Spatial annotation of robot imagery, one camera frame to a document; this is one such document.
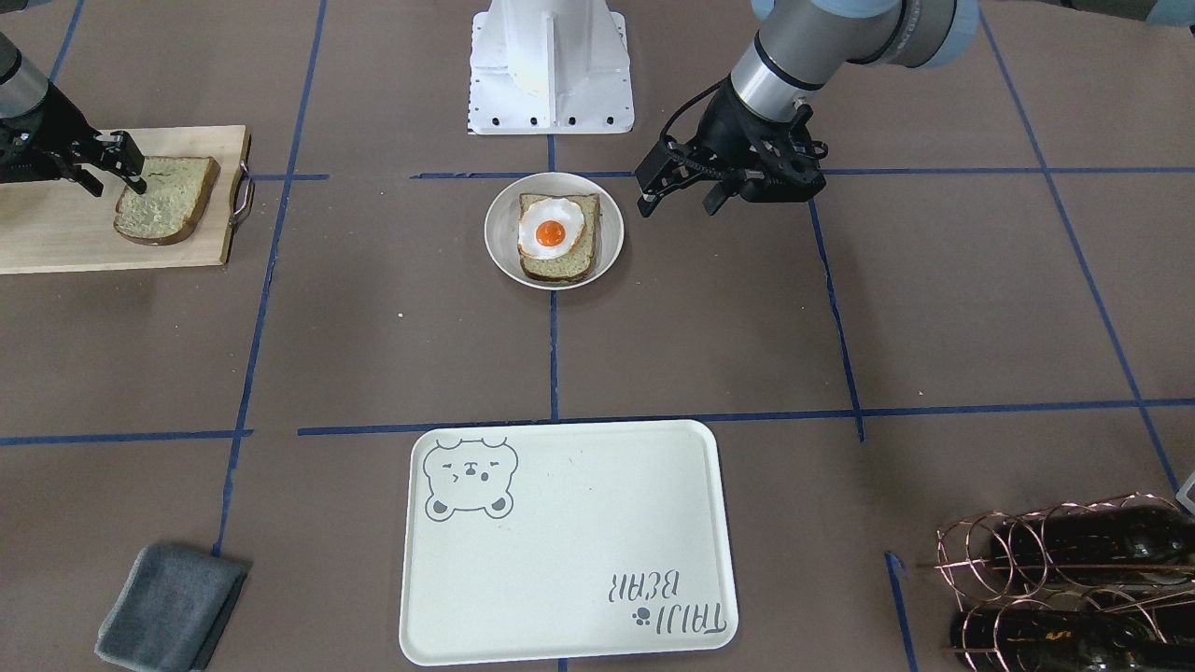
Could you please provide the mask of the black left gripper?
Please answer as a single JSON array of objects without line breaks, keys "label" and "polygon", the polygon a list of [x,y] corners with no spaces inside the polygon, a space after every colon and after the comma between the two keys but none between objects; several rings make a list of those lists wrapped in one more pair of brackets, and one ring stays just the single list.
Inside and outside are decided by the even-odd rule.
[{"label": "black left gripper", "polygon": [[[828,148],[808,132],[811,105],[801,100],[793,114],[782,122],[759,118],[739,100],[729,79],[721,83],[690,141],[718,172],[703,198],[707,216],[735,196],[746,203],[805,203],[823,191],[820,159]],[[675,140],[654,142],[635,169],[641,216],[652,216],[664,197],[695,183],[695,169],[686,159],[687,149]]]}]

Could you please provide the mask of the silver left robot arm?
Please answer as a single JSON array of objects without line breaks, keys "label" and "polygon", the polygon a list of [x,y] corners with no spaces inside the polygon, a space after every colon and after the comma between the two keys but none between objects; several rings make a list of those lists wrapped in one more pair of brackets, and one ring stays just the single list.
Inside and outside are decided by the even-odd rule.
[{"label": "silver left robot arm", "polygon": [[663,128],[635,170],[639,210],[711,184],[703,208],[728,200],[807,203],[825,189],[825,143],[811,139],[811,99],[842,65],[939,67],[978,32],[978,1],[776,1],[729,77],[705,88],[695,135]]}]

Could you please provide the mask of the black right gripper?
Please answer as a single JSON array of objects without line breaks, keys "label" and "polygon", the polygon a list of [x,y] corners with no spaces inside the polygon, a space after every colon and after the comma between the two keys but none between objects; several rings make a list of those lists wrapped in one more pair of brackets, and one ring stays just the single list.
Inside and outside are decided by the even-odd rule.
[{"label": "black right gripper", "polygon": [[1,183],[67,179],[93,197],[102,197],[102,181],[85,167],[92,164],[116,175],[137,195],[145,195],[145,153],[128,132],[98,133],[82,112],[50,84],[44,99],[1,129]]}]

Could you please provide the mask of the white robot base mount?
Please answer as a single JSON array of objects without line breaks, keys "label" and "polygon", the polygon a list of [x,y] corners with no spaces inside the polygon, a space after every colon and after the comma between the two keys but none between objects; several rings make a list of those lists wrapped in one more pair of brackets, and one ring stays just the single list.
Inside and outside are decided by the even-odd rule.
[{"label": "white robot base mount", "polygon": [[492,1],[471,24],[467,132],[629,133],[623,13],[605,1]]}]

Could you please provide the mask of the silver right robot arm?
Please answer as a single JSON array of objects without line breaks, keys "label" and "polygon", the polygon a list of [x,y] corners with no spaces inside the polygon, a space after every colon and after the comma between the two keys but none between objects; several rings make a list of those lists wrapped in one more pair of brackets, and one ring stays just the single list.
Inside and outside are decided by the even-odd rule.
[{"label": "silver right robot arm", "polygon": [[69,181],[90,195],[102,182],[84,166],[120,177],[145,194],[145,154],[127,132],[102,133],[90,126],[67,94],[1,35],[1,183]]}]

